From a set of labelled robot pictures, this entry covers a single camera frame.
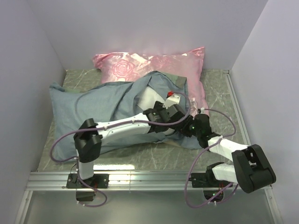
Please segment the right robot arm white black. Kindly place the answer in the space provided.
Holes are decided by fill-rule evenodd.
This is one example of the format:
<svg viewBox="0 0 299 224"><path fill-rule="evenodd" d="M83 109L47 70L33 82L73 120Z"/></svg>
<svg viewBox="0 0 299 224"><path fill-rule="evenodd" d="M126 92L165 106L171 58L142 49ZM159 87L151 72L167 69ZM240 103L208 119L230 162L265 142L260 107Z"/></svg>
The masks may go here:
<svg viewBox="0 0 299 224"><path fill-rule="evenodd" d="M180 131L188 137L195 136L201 147L232 162L231 165L217 162L207 166L204 173L191 173L189 181L194 188L218 187L232 182L251 193L276 182L276 174L259 145L239 144L213 132L208 115L189 116Z"/></svg>

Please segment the white pillow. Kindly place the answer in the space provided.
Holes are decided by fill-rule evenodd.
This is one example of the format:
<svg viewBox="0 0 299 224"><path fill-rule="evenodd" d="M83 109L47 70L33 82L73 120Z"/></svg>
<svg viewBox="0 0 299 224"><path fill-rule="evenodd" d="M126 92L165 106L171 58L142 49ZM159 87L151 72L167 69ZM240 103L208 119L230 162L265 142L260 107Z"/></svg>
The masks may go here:
<svg viewBox="0 0 299 224"><path fill-rule="evenodd" d="M137 105L139 108L145 111L147 109L154 108L154 105L157 101L161 102L162 104L165 103L165 100L154 89L147 86L140 95Z"/></svg>

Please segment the green beige patchwork pillowcase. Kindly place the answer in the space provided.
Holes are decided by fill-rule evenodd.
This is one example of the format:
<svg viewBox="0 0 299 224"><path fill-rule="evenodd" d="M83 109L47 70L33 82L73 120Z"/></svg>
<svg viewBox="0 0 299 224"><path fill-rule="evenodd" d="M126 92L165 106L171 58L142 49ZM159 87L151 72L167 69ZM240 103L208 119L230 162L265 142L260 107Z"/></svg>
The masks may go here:
<svg viewBox="0 0 299 224"><path fill-rule="evenodd" d="M182 78L177 84L172 78ZM93 118L95 122L108 122L132 117L143 112L137 106L139 98L146 87L152 88L164 100L167 92L177 91L189 95L186 77L178 77L168 73L153 71L137 79L135 82L108 82L85 93L67 92L57 83L50 86L50 97L55 124L55 140L63 134L78 130L83 122ZM76 156L73 135L60 140L53 152L57 160L65 160ZM149 133L131 135L118 139L101 147L101 154L114 149L129 147L142 143L160 143L174 141L187 149L199 149L196 137L185 137L176 132L172 135Z"/></svg>

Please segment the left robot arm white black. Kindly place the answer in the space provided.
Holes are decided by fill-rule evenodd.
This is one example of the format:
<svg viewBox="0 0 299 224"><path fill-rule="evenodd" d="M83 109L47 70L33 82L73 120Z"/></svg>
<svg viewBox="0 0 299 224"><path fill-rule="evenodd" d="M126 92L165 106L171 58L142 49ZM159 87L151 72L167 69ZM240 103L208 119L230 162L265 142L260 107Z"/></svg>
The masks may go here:
<svg viewBox="0 0 299 224"><path fill-rule="evenodd" d="M191 136L188 125L192 120L190 112L185 112L180 105L166 108L159 101L153 108L130 118L104 123L88 119L73 137L78 155L78 175L81 180L94 177L94 161L100 156L101 147L110 142L139 134L162 133L168 129Z"/></svg>

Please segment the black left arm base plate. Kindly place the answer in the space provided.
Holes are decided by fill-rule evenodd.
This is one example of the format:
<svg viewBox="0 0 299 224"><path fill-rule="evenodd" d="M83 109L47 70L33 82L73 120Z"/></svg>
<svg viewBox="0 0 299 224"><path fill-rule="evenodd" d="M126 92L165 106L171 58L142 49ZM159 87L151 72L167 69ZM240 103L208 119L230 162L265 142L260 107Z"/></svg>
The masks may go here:
<svg viewBox="0 0 299 224"><path fill-rule="evenodd" d="M109 174L94 174L93 177L83 180L85 184L97 188L97 189L107 189L109 182ZM68 175L67 189L84 189L87 188L78 178L77 173L71 173Z"/></svg>

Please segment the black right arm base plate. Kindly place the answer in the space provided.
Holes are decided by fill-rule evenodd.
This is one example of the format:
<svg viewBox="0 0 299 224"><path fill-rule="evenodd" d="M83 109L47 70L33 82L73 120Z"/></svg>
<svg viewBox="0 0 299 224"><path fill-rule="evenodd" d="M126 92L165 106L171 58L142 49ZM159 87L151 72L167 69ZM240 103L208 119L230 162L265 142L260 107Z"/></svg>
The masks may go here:
<svg viewBox="0 0 299 224"><path fill-rule="evenodd" d="M188 181L193 188L217 188L221 187L221 181L216 180L213 173L191 173Z"/></svg>

